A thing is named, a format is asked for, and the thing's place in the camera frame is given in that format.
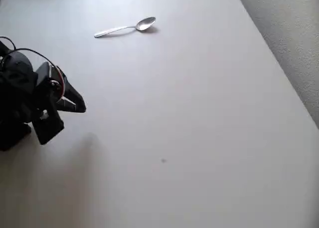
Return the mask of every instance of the table surface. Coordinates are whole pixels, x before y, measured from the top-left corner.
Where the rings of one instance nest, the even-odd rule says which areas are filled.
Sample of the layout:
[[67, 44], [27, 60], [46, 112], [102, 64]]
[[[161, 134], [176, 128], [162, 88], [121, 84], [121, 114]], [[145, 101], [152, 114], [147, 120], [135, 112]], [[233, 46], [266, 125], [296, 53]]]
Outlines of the table surface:
[[[93, 37], [146, 16], [149, 33]], [[239, 0], [1, 0], [0, 18], [87, 104], [0, 154], [0, 227], [315, 222], [318, 130]]]

